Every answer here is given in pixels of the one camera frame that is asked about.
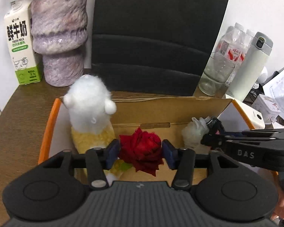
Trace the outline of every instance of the gray thermos lid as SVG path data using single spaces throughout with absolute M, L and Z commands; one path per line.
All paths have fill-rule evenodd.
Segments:
M 262 32 L 257 32 L 251 44 L 263 53 L 270 55 L 273 49 L 273 41 Z

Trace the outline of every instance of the plush toy head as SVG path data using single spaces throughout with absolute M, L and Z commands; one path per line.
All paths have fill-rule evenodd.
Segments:
M 78 132 L 100 134 L 117 110 L 111 93 L 97 76 L 83 75 L 63 98 L 70 122 Z

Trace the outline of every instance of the brown wooden tabletop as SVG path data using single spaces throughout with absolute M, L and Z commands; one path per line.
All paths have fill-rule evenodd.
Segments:
M 44 78 L 39 83 L 19 86 L 0 116 L 0 226 L 8 220 L 2 190 L 10 181 L 37 165 L 52 104 L 67 90 L 67 87 L 50 86 Z M 113 94 L 128 96 L 126 92 Z M 194 95 L 204 94 L 197 90 Z

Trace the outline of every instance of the vase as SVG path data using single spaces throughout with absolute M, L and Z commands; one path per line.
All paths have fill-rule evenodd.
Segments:
M 44 76 L 50 85 L 68 86 L 83 74 L 78 48 L 88 38 L 86 1 L 32 0 L 33 49 L 43 55 Z

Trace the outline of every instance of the thermos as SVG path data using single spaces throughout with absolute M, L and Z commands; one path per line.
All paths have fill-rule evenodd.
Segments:
M 227 95 L 243 101 L 257 81 L 273 48 L 272 40 L 257 32 L 240 69 L 230 84 Z

